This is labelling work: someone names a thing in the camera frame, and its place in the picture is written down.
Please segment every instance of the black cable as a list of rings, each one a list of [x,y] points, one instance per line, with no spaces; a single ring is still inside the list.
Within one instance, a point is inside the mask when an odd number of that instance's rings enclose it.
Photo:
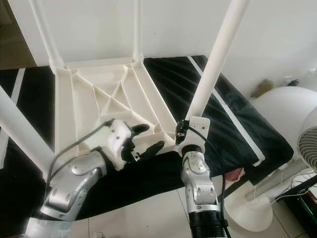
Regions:
[[[71,161],[73,161],[72,158],[68,161],[66,161],[64,164],[62,164],[58,169],[55,170],[54,174],[52,174],[53,172],[53,168],[54,165],[56,163],[56,161],[59,159],[59,157],[64,154],[65,152],[67,152],[68,150],[72,149],[73,147],[75,147],[76,145],[80,144],[81,142],[83,142],[84,140],[88,139],[90,136],[92,136],[93,134],[97,133],[101,128],[103,128],[104,126],[110,125],[112,121],[105,121],[104,123],[102,123],[100,126],[98,126],[96,129],[94,129],[92,132],[88,133],[87,135],[85,135],[84,137],[80,138],[79,140],[77,140],[75,143],[67,146],[65,149],[61,150],[57,155],[55,155],[55,157],[53,158],[51,165],[50,165],[50,169],[48,172],[48,176],[46,179],[46,185],[45,185],[45,196],[44,199],[46,199],[46,195],[47,195],[47,191],[49,189],[50,186],[50,182],[51,180],[54,178],[54,176],[62,169],[64,168],[67,164],[69,164]]]
[[[222,164],[222,160],[221,157],[218,153],[218,151],[216,150],[216,148],[211,144],[211,142],[209,140],[207,140],[207,138],[205,138],[199,131],[193,129],[192,127],[188,127],[188,129],[190,129],[191,131],[193,131],[194,133],[196,133],[198,136],[200,136],[201,139],[203,139],[205,142],[207,142],[207,144],[214,150],[214,152],[217,154],[219,162],[220,162],[220,167],[221,167],[221,175],[222,175],[222,188],[221,188],[221,200],[220,200],[220,215],[221,215],[221,219],[224,221],[224,214],[223,214],[223,204],[224,204],[224,191],[226,188],[226,179],[225,179],[225,174],[224,174],[224,170],[223,170],[223,164]],[[227,235],[228,238],[231,238],[231,235],[229,233],[228,227],[224,226],[224,231]]]

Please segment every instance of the white cylindrical object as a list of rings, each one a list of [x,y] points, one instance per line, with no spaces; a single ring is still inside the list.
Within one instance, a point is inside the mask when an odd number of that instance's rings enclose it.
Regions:
[[[143,60],[142,52],[142,0],[134,0],[133,61]]]
[[[270,200],[265,196],[247,201],[245,194],[252,187],[249,181],[243,184],[226,197],[224,207],[228,217],[236,224],[248,231],[261,232],[272,223],[273,210]]]
[[[317,92],[301,87],[275,88],[256,99],[253,106],[296,152],[303,123],[317,107]]]
[[[46,178],[54,153],[0,87],[0,126]]]
[[[45,49],[49,55],[50,67],[55,73],[55,68],[64,68],[63,59],[60,57],[55,41],[45,18],[41,0],[29,0],[36,23],[38,25]]]
[[[286,169],[275,171],[267,180],[257,185],[255,190],[253,189],[246,194],[247,200],[251,201],[255,199],[305,168],[307,168],[307,165],[301,159],[298,159],[290,163]]]
[[[231,1],[216,41],[214,42],[204,73],[187,112],[186,119],[190,116],[200,117],[203,114],[248,3],[249,0]]]

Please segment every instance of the fan grille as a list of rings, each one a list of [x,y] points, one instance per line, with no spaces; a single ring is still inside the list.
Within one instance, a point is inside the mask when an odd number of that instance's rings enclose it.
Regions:
[[[299,138],[298,150],[304,161],[317,170],[317,127],[306,130]]]

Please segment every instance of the white stripe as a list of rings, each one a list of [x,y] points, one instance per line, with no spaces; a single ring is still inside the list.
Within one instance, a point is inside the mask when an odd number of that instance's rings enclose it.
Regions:
[[[21,68],[15,79],[11,100],[16,104],[19,98],[19,93],[21,89],[21,84],[24,76],[25,68]],[[3,168],[4,158],[6,155],[6,148],[8,146],[9,136],[4,130],[0,131],[0,169]]]
[[[202,76],[203,75],[203,71],[199,68],[198,64],[194,61],[194,59],[191,56],[187,56],[187,58],[192,63],[194,68],[197,70],[199,75]],[[240,134],[247,141],[247,143],[249,144],[249,146],[251,147],[251,149],[253,150],[253,152],[255,153],[257,158],[259,159],[259,161],[257,161],[256,163],[253,164],[254,166],[258,166],[263,160],[265,160],[264,154],[259,149],[259,147],[256,145],[256,143],[253,141],[253,139],[250,137],[250,135],[247,133],[245,128],[239,122],[237,117],[234,115],[234,113],[231,111],[231,109],[228,107],[228,105],[225,103],[225,101],[222,99],[222,97],[218,94],[216,89],[214,89],[212,93],[214,94],[214,96],[216,97],[218,102],[221,104],[222,108],[225,110],[225,112],[228,114],[228,116],[232,120],[233,124],[236,126],[236,128],[238,129]]]

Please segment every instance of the white wall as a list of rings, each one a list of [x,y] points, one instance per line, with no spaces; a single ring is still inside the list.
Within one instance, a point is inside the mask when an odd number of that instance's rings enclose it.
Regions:
[[[9,0],[38,65],[48,64],[28,1]],[[229,0],[144,0],[145,57],[209,55]],[[132,54],[132,0],[43,0],[65,61]],[[317,1],[252,0],[223,73],[247,97],[263,78],[317,66]]]

